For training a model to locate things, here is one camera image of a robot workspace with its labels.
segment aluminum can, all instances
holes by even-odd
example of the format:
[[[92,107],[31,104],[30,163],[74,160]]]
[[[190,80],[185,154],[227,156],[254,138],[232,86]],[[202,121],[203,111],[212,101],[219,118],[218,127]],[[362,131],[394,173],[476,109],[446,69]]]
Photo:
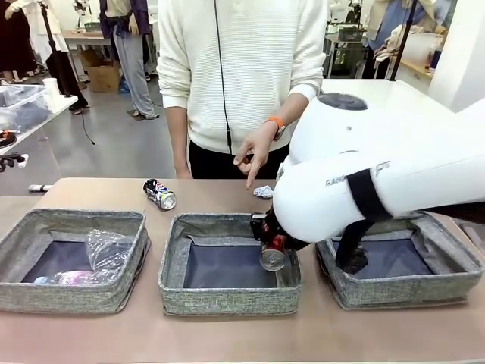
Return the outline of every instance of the aluminum can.
[[[177,204],[175,193],[154,178],[145,182],[143,191],[146,193],[147,197],[162,210],[171,210]]]
[[[284,241],[283,235],[277,235],[271,243],[262,247],[259,262],[266,271],[279,271],[284,268],[286,264]]]

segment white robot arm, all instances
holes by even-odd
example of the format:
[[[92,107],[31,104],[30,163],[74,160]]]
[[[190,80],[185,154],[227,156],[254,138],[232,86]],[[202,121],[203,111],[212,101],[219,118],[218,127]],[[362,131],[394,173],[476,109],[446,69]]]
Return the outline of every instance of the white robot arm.
[[[346,237],[349,243],[337,252],[336,262],[352,273],[351,255],[358,255],[360,239],[375,222],[420,210],[460,218],[472,212],[485,222],[483,203],[476,203],[485,201],[485,145],[480,140],[485,126],[420,122],[416,115],[403,123],[371,124],[379,113],[368,114],[355,101],[342,107],[352,99],[347,97],[338,96],[335,103],[323,96],[303,115],[266,219],[272,230],[283,229],[303,243],[343,233],[342,242]],[[323,130],[322,111],[338,124],[327,121],[331,127]],[[365,115],[373,117],[354,128],[352,122]]]
[[[380,158],[347,152],[300,163],[279,179],[274,213],[290,236],[316,243],[368,218],[361,210],[372,214],[375,193],[391,217],[485,200],[485,146],[466,142]],[[357,177],[351,184],[349,176],[356,172],[367,172],[369,183]],[[359,194],[367,196],[362,206],[356,203]]]

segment orange wristband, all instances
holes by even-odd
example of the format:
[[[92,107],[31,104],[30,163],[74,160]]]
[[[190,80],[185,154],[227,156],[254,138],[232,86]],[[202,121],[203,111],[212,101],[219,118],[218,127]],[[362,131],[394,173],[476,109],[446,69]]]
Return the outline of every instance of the orange wristband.
[[[278,124],[278,130],[285,126],[283,120],[276,116],[270,116],[266,121],[274,121],[276,124]]]

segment smartwatch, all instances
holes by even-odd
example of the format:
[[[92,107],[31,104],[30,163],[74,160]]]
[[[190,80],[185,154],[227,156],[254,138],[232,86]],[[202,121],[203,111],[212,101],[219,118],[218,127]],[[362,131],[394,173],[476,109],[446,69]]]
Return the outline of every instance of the smartwatch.
[[[275,116],[271,116],[266,120],[266,122],[269,122],[269,121],[273,121],[278,125],[278,131],[276,132],[276,134],[274,134],[274,138],[273,138],[273,141],[277,142],[278,140],[280,140],[281,136],[285,132],[286,127],[283,124],[283,121],[280,118],[277,118]]]

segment metal pole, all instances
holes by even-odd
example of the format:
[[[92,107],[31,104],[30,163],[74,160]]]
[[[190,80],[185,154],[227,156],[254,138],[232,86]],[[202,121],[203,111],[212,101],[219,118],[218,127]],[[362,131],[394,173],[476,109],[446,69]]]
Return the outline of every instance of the metal pole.
[[[396,62],[394,63],[393,72],[391,73],[390,81],[396,80],[397,70],[399,68],[399,64],[401,63],[402,53],[404,52],[404,47],[406,45],[406,41],[408,40],[409,30],[411,29],[412,22],[415,17],[416,7],[418,6],[418,0],[413,0],[411,4],[411,12],[409,13],[408,21],[406,21],[406,27],[404,29],[404,34],[402,36],[401,46],[399,47],[399,51],[397,52]]]
[[[62,89],[64,91],[65,96],[70,97],[69,88],[67,87],[66,80],[65,80],[64,69],[61,65],[61,60],[59,59],[58,51],[55,49],[55,41],[54,41],[54,37],[52,36],[51,26],[49,25],[49,19],[47,17],[47,9],[49,7],[46,4],[44,4],[42,1],[39,2],[39,5],[40,5],[40,8],[42,9],[41,13],[42,13],[42,17],[44,18],[45,29],[47,30],[48,44],[51,46],[52,57],[54,57],[54,63],[56,68],[58,69],[59,82],[62,85]]]

